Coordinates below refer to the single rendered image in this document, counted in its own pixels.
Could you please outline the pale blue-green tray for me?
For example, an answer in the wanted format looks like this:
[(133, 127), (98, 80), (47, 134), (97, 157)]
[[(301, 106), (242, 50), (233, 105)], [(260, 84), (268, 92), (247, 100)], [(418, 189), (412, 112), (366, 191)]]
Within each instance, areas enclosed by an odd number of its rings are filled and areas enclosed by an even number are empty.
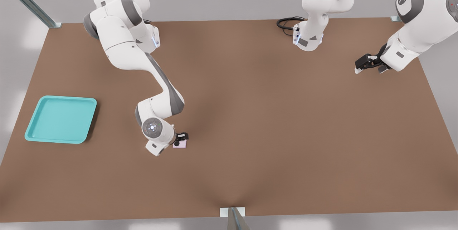
[(43, 96), (24, 137), (35, 142), (81, 144), (87, 138), (96, 107), (94, 98)]

